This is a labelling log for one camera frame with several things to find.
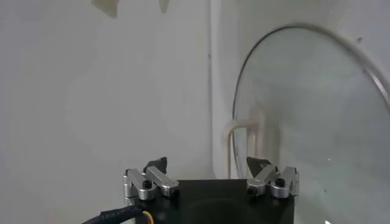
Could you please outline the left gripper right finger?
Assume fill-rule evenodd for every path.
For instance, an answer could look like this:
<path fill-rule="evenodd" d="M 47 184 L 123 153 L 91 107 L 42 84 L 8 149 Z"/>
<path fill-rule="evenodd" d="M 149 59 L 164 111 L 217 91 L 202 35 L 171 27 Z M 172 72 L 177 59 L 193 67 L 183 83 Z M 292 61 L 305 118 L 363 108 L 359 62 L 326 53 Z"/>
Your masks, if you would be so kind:
<path fill-rule="evenodd" d="M 247 165 L 252 178 L 247 180 L 247 192 L 261 196 L 269 188 L 274 198 L 296 197 L 299 194 L 299 172 L 295 167 L 285 167 L 282 171 L 267 159 L 247 157 Z"/>

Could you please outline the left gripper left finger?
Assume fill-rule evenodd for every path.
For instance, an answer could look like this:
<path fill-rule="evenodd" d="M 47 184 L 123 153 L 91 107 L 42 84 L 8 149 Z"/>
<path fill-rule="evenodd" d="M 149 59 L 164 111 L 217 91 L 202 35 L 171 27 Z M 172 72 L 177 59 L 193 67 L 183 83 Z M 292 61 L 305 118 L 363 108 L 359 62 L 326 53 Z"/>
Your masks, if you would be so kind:
<path fill-rule="evenodd" d="M 149 161 L 142 171 L 125 169 L 122 175 L 124 199 L 150 201 L 156 198 L 157 191 L 163 197 L 174 198 L 179 193 L 179 182 L 167 176 L 167 166 L 168 159 L 164 156 Z"/>

